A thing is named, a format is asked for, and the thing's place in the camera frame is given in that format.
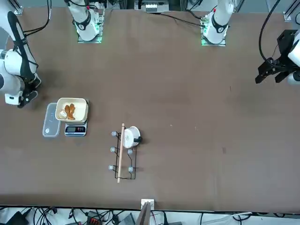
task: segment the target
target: white bowl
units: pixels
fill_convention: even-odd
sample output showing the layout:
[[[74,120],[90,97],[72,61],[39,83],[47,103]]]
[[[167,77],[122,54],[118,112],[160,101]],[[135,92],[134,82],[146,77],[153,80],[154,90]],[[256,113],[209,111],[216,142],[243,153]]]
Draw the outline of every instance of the white bowl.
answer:
[[[60,118],[60,111],[65,109],[66,105],[74,104],[75,111],[74,111],[74,118],[75,120],[68,120]],[[55,110],[55,118],[60,121],[64,122],[85,122],[88,117],[88,110],[89,106],[84,98],[75,98],[75,97],[62,97],[58,100]]]

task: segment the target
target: brown table surface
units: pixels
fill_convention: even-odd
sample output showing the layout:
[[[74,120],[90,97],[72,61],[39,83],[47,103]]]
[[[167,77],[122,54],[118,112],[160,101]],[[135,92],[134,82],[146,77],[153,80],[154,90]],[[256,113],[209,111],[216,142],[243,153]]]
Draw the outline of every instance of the brown table surface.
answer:
[[[189,13],[174,15],[197,22]],[[0,203],[157,209],[299,212],[299,87],[255,84],[266,14],[234,14],[226,47],[202,47],[200,29],[161,15],[114,10],[102,44],[78,44],[67,8],[28,38],[43,81],[23,109],[0,101]],[[45,8],[26,8],[24,30]],[[289,25],[271,17],[271,56]],[[60,97],[91,101],[88,134],[42,136],[46,107]],[[117,184],[110,133],[141,129],[136,180]]]

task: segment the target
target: wooden dowel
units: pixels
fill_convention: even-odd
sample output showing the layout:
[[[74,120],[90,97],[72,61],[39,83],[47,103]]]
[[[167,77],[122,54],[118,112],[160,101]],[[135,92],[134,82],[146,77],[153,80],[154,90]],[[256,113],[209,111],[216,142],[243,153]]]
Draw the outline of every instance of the wooden dowel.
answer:
[[[120,156],[119,156],[119,166],[118,166],[119,167],[119,170],[118,170],[118,183],[120,183],[120,181],[121,181],[121,168],[122,168],[122,156],[123,156],[124,129],[125,129],[125,124],[122,123]]]

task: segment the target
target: white cup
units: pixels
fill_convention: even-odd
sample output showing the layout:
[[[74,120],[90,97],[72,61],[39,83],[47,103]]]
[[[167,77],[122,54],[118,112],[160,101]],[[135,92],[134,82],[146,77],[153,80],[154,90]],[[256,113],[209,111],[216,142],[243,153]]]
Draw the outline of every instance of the white cup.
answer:
[[[141,133],[137,127],[126,128],[124,131],[123,146],[130,149],[133,146],[137,146],[142,141]]]

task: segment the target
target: clear plastic container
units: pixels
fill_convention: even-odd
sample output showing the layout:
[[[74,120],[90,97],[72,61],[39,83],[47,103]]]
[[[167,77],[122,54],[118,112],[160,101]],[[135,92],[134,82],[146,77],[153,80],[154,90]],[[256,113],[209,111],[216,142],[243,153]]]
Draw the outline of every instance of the clear plastic container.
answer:
[[[43,125],[43,136],[44,137],[57,137],[60,133],[61,121],[55,118],[57,102],[51,102],[47,106],[44,125]]]

